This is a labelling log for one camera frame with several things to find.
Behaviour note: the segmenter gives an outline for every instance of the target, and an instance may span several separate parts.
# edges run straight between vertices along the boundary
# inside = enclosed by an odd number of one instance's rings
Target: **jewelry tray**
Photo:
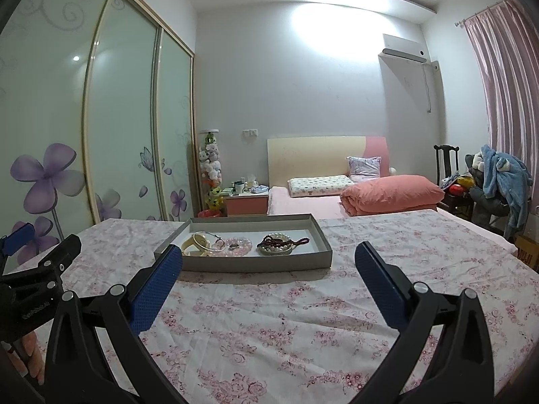
[[[287,272],[331,267],[333,251],[320,226],[311,214],[191,218],[176,229],[154,251],[155,259],[169,244],[182,247],[192,234],[206,231],[222,238],[246,237],[253,243],[247,255],[238,257],[189,256],[183,257],[183,270],[194,272],[258,273]],[[284,233],[299,240],[308,237],[311,241],[294,248],[288,255],[266,256],[257,250],[257,244],[265,235]],[[206,235],[212,243],[214,238]]]

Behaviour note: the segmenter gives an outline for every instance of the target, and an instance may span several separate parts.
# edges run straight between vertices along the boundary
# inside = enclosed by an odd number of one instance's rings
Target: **patterned pillow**
[[[293,198],[309,196],[335,196],[341,194],[354,183],[344,174],[320,178],[293,178],[288,181],[290,196]]]
[[[382,158],[355,158],[348,156],[348,175],[353,182],[365,182],[380,177],[380,163]]]

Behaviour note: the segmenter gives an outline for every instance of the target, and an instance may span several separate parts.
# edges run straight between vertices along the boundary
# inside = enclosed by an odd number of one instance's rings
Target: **sliding door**
[[[191,128],[191,58],[168,34],[161,36],[157,83],[158,152],[164,207],[169,220],[193,217],[196,173],[193,171]]]
[[[87,107],[88,160],[99,219],[160,217],[152,147],[157,28],[111,0],[95,48]]]
[[[0,34],[0,236],[36,228],[8,268],[92,225],[81,115],[105,1],[22,0]]]

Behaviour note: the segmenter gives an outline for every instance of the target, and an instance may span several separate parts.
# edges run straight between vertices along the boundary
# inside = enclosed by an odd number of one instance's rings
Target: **nightstand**
[[[242,215],[266,215],[268,212],[268,191],[258,194],[242,193],[237,196],[225,196],[228,217]]]

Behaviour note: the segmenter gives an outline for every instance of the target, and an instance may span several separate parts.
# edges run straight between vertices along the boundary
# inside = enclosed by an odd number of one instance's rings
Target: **plush toy tower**
[[[220,185],[223,182],[221,163],[219,162],[219,147],[215,133],[219,129],[209,129],[205,133],[204,144],[200,146],[198,160],[200,161],[200,174],[202,176],[202,193],[204,203],[209,209],[221,209],[223,198],[220,196]]]

